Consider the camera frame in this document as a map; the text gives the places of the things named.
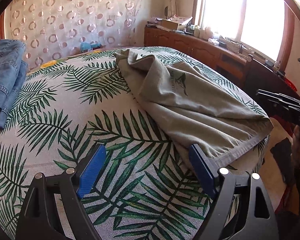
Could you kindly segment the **person's right hand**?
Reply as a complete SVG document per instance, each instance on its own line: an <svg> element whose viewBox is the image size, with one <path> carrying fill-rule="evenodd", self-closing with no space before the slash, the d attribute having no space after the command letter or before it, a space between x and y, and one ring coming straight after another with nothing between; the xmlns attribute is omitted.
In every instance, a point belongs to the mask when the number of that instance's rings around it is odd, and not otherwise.
<svg viewBox="0 0 300 240"><path fill-rule="evenodd" d="M296 125L293 132L292 163L294 168L300 168L300 126Z"/></svg>

